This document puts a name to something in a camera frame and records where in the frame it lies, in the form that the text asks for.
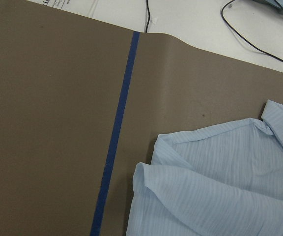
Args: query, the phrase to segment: white surface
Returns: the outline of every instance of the white surface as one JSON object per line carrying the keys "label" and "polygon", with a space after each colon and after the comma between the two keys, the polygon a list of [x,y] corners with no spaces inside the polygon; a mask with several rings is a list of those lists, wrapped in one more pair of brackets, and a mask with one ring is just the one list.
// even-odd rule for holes
{"label": "white surface", "polygon": [[[167,33],[194,47],[283,72],[282,62],[257,52],[223,22],[220,11],[228,1],[149,0],[152,21],[148,31]],[[145,0],[50,0],[48,6],[140,32],[144,32],[147,17]],[[248,40],[283,59],[283,15],[273,7],[237,0],[224,14]]]}

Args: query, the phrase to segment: blue tape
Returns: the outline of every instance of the blue tape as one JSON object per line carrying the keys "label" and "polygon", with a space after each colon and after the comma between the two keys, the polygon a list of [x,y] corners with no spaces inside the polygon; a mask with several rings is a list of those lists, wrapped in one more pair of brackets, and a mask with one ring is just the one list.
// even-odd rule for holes
{"label": "blue tape", "polygon": [[117,111],[115,115],[111,140],[109,144],[107,160],[106,160],[106,164],[105,164],[103,175],[102,175],[96,210],[94,212],[93,221],[91,225],[90,236],[100,235],[103,212],[104,212],[104,207],[106,204],[109,185],[111,181],[111,175],[112,175],[114,159],[116,155],[118,138],[119,138],[120,131],[121,131],[128,90],[129,90],[130,82],[132,78],[132,72],[133,72],[133,66],[134,66],[139,36],[140,36],[139,32],[133,33],[131,48],[128,54],[122,89],[121,89],[120,98],[119,98],[118,105],[117,105]]}

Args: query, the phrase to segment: light blue shirt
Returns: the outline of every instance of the light blue shirt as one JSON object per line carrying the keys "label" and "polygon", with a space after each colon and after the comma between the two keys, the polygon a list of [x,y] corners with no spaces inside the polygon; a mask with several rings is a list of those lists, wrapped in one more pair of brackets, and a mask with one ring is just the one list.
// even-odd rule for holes
{"label": "light blue shirt", "polygon": [[283,105],[158,136],[136,166],[127,236],[283,236]]}

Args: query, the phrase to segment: power cord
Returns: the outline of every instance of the power cord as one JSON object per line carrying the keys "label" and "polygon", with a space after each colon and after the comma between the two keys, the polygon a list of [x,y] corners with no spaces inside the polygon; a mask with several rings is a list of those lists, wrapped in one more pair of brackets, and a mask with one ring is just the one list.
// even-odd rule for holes
{"label": "power cord", "polygon": [[[257,49],[258,51],[260,51],[260,52],[262,52],[262,53],[264,53],[264,54],[266,54],[266,55],[268,55],[268,56],[270,56],[270,57],[272,57],[272,58],[274,58],[274,59],[277,59],[277,60],[283,62],[283,59],[281,59],[281,58],[279,58],[279,57],[277,57],[277,56],[275,56],[275,55],[273,55],[273,54],[271,54],[271,53],[268,53],[268,52],[266,52],[266,51],[264,51],[264,50],[258,48],[257,46],[255,46],[253,43],[251,43],[251,42],[248,41],[245,37],[243,37],[232,25],[229,24],[229,22],[228,22],[228,21],[225,19],[225,17],[224,17],[224,9],[225,9],[228,5],[230,5],[231,3],[233,3],[234,1],[235,1],[235,0],[232,0],[232,1],[228,2],[228,3],[222,8],[222,10],[221,10],[221,17],[222,17],[223,21],[224,21],[238,36],[240,36],[240,38],[242,38],[245,42],[247,42],[248,44],[250,44],[253,48]],[[275,3],[280,7],[280,9],[283,11],[283,6],[281,6],[281,4],[280,4],[279,2],[277,2],[277,0],[274,0],[274,1],[275,1]]]}
{"label": "power cord", "polygon": [[148,11],[148,20],[147,20],[145,33],[148,33],[148,26],[149,26],[149,22],[150,22],[150,10],[149,10],[148,0],[146,0],[146,5],[147,5],[147,11]]}

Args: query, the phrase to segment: folded shirt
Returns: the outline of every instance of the folded shirt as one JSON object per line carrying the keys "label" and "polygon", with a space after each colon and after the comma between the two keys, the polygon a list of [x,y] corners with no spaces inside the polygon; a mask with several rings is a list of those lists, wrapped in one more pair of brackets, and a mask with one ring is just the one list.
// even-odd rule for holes
{"label": "folded shirt", "polygon": [[159,135],[127,236],[283,236],[283,105],[262,119]]}

